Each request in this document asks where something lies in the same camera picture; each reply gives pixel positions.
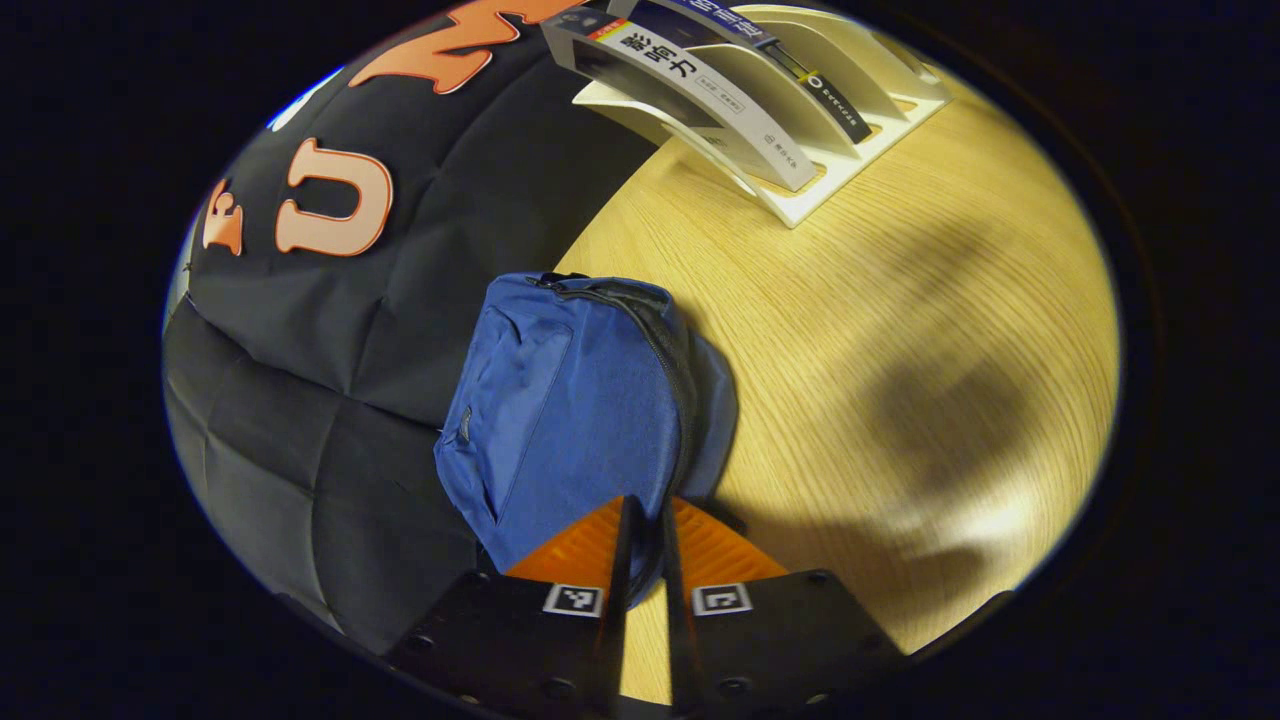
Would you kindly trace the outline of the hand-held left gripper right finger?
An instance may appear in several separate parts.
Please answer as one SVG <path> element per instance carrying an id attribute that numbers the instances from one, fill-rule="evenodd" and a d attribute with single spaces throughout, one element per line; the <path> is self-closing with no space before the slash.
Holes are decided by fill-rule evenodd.
<path id="1" fill-rule="evenodd" d="M 823 717 L 908 667 L 832 571 L 790 571 L 684 498 L 663 520 L 676 717 Z"/>

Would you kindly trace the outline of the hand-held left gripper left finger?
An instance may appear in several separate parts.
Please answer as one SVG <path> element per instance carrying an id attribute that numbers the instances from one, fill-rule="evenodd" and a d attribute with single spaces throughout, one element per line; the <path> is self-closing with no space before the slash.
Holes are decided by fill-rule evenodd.
<path id="1" fill-rule="evenodd" d="M 500 717 L 613 717 L 631 544 L 620 496 L 506 574 L 468 571 L 387 653 L 402 676 Z"/>

